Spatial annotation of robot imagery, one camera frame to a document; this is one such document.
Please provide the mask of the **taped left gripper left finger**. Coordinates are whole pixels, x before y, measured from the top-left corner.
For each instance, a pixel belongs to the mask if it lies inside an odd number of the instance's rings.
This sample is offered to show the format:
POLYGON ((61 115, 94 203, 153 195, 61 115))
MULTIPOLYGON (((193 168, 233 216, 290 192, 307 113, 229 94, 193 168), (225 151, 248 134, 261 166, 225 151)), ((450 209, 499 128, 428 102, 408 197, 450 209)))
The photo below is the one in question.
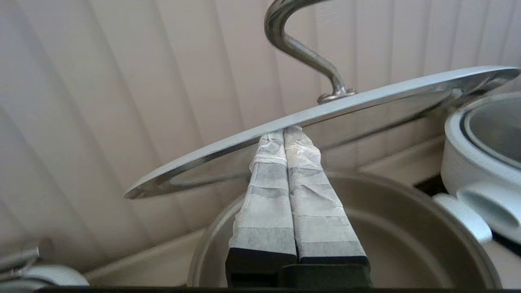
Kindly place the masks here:
POLYGON ((279 271, 298 262, 282 130, 262 135, 249 169, 229 240, 227 284, 277 285, 279 271))

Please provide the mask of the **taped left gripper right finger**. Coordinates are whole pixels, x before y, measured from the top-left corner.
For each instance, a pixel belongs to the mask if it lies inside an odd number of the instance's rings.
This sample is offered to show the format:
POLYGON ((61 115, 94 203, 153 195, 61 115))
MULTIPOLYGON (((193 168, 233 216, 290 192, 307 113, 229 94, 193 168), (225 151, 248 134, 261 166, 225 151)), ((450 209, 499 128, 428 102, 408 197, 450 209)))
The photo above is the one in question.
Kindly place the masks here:
POLYGON ((300 126, 286 128, 284 141, 298 261, 370 268, 370 260, 322 168, 320 150, 300 126))

